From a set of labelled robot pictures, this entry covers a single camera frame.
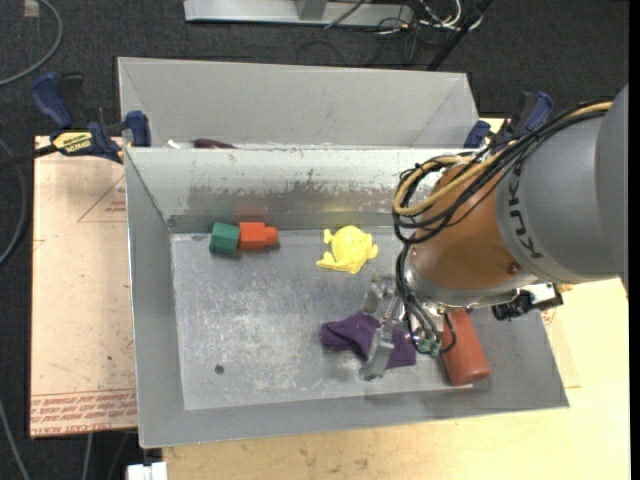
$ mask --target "green block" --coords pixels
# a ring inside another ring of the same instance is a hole
[[[240,228],[232,224],[216,222],[211,231],[209,250],[221,254],[235,254],[240,240]]]

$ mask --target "yellow cable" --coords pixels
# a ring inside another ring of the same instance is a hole
[[[608,110],[609,107],[611,107],[612,103],[613,102],[611,102],[611,101],[607,101],[607,102],[603,102],[603,103],[594,103],[593,105],[589,105],[587,107],[584,107],[584,108],[575,110],[574,112],[571,112],[570,114],[565,116],[563,120],[571,119],[573,117],[577,117],[577,116],[580,116],[582,114],[586,114],[588,112],[597,112],[597,111],[601,111],[601,110]],[[416,214],[424,211],[425,209],[429,208],[430,206],[433,206],[439,199],[441,199],[443,196],[445,196],[446,194],[451,192],[454,188],[456,188],[460,184],[464,183],[465,181],[467,181],[472,176],[475,176],[476,174],[481,173],[487,167],[491,166],[498,158],[500,158],[500,156],[502,155],[502,153],[504,151],[506,151],[506,148],[503,149],[502,151],[500,151],[499,153],[487,158],[486,160],[484,160],[483,162],[477,164],[476,166],[472,167],[466,173],[464,173],[462,176],[460,176],[460,177],[452,180],[451,182],[447,183],[444,187],[439,189],[437,192],[432,193],[429,197],[427,197],[425,200],[421,201],[420,203],[415,204],[413,206],[410,206],[408,208],[403,208],[400,205],[402,203],[402,198],[407,193],[408,188],[411,186],[411,184],[417,178],[419,178],[422,175],[422,171],[424,169],[427,169],[427,168],[429,168],[429,167],[431,167],[433,165],[432,160],[427,160],[425,163],[423,163],[420,166],[421,168],[420,169],[416,169],[404,181],[404,183],[398,189],[398,193],[396,194],[395,198],[393,199],[393,209],[394,209],[394,211],[398,215],[404,215],[404,216],[416,215]],[[461,160],[460,157],[449,156],[449,157],[439,158],[438,162],[454,164],[454,163],[460,163],[460,160]]]
[[[571,119],[572,117],[577,117],[582,114],[586,114],[587,112],[598,112],[599,110],[609,110],[609,107],[613,104],[612,101],[605,101],[604,103],[594,103],[593,105],[589,105],[588,107],[580,108],[578,110],[574,110],[571,114],[565,116],[564,119]]]

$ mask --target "orange block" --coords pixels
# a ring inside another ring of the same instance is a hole
[[[264,222],[241,222],[239,251],[264,249],[268,245],[278,243],[278,230],[273,226],[267,226]]]

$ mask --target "red object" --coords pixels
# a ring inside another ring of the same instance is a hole
[[[255,251],[278,243],[278,230],[264,222],[241,222],[239,251]]]
[[[490,373],[489,365],[471,317],[464,309],[460,309],[449,313],[449,319],[456,333],[456,344],[449,352],[442,354],[442,360],[451,384],[463,386],[484,379]],[[452,341],[451,331],[446,324],[441,338],[442,348],[449,346]]]

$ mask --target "yellow rubber duck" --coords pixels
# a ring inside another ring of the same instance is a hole
[[[316,262],[322,268],[330,268],[357,274],[362,266],[378,255],[378,246],[373,237],[356,226],[345,226],[334,235],[324,230],[324,243],[331,244],[331,251],[325,252],[323,258]]]

